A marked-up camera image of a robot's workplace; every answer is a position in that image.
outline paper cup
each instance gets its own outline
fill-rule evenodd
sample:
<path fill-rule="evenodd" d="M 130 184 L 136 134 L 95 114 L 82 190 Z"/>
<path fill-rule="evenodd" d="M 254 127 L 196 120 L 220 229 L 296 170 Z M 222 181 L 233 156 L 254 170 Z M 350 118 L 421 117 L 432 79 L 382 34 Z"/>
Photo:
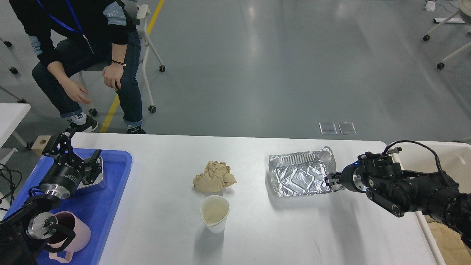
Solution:
<path fill-rule="evenodd" d="M 222 196 L 211 195 L 201 205 L 201 220 L 213 233 L 220 233 L 226 227 L 229 202 Z"/>

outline knee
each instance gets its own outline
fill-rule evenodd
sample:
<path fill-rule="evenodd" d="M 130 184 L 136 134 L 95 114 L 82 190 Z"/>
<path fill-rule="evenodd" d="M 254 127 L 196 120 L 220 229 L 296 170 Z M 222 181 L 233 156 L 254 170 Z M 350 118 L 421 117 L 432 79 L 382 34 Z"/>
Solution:
<path fill-rule="evenodd" d="M 121 88 L 126 91 L 139 90 L 139 84 L 136 78 L 122 78 L 121 79 Z"/>
<path fill-rule="evenodd" d="M 47 74 L 49 74 L 49 71 L 41 62 L 39 62 L 31 71 L 31 75 L 36 82 L 38 82 L 41 78 L 44 78 L 44 76 Z"/>

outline jeans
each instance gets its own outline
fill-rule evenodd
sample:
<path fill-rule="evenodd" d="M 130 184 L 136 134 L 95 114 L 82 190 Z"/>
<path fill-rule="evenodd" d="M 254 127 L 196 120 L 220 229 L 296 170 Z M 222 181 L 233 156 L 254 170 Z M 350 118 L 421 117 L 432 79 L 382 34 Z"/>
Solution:
<path fill-rule="evenodd" d="M 110 40 L 94 40 L 89 43 L 94 54 L 92 54 L 86 41 L 65 39 L 57 44 L 56 51 L 60 53 L 61 62 L 68 77 L 103 60 L 107 60 L 111 64 L 112 43 Z M 131 31 L 126 50 L 126 67 L 124 67 L 121 78 L 121 88 L 116 91 L 124 112 L 124 122 L 128 125 L 142 124 L 141 93 L 136 80 L 140 50 L 138 33 L 136 30 Z M 62 118 L 82 112 L 80 105 L 70 99 L 57 79 L 41 62 L 33 69 L 32 76 L 52 104 L 58 109 Z"/>

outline sneaker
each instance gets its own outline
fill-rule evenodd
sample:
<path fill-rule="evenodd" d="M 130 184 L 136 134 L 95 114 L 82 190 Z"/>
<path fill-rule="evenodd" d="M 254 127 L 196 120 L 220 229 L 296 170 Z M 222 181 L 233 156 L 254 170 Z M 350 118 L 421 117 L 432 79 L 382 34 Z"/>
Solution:
<path fill-rule="evenodd" d="M 87 121 L 82 125 L 77 125 L 73 121 L 70 121 L 70 126 L 67 131 L 72 128 L 75 128 L 75 131 L 78 133 L 89 133 L 98 128 L 98 122 L 87 115 Z"/>
<path fill-rule="evenodd" d="M 136 126 L 128 129 L 128 133 L 132 134 L 147 134 L 143 129 L 142 126 Z"/>

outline aluminum foil tray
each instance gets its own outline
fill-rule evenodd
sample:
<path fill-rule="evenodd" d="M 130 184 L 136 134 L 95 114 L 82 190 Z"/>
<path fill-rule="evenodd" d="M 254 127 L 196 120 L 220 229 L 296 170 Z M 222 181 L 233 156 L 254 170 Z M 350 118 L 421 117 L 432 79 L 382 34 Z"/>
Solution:
<path fill-rule="evenodd" d="M 314 195 L 332 192 L 325 177 L 336 172 L 332 149 L 285 155 L 270 155 L 268 170 L 271 184 L 279 197 Z"/>

